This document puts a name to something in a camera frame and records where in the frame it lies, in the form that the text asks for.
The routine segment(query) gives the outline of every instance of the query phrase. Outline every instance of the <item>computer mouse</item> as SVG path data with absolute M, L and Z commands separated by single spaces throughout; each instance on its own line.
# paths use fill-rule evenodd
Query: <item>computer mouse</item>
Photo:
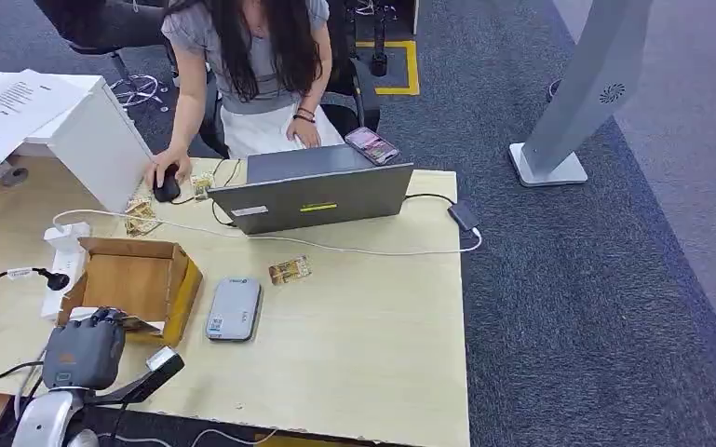
M 166 168 L 162 187 L 157 187 L 157 179 L 153 182 L 152 190 L 155 192 L 155 198 L 158 202 L 170 202 L 180 196 L 180 184 L 177 183 L 177 179 L 174 177 L 179 169 L 180 165 L 176 163 Z

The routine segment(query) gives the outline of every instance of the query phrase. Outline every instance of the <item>phone screen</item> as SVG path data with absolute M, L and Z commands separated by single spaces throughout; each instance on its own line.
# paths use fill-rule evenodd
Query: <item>phone screen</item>
M 377 165 L 384 165 L 399 154 L 399 149 L 367 128 L 356 129 L 345 139 Z

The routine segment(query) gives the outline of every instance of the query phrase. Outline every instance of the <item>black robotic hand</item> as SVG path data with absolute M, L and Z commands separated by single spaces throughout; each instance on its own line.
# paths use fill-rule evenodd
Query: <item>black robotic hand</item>
M 47 389 L 79 386 L 101 390 L 111 386 L 119 372 L 125 347 L 125 314 L 101 307 L 83 321 L 68 321 L 53 330 L 47 341 L 42 380 Z

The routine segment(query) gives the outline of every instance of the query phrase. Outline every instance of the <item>power adapter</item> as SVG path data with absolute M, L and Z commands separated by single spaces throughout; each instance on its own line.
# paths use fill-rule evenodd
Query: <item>power adapter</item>
M 448 213 L 459 224 L 459 228 L 462 231 L 470 231 L 479 226 L 478 218 L 464 203 L 454 203 L 448 208 Z

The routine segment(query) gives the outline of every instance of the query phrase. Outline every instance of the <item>document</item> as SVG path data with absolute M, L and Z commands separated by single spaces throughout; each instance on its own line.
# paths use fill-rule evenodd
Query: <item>document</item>
M 48 74 L 24 70 L 0 83 L 0 164 L 23 140 L 88 93 Z

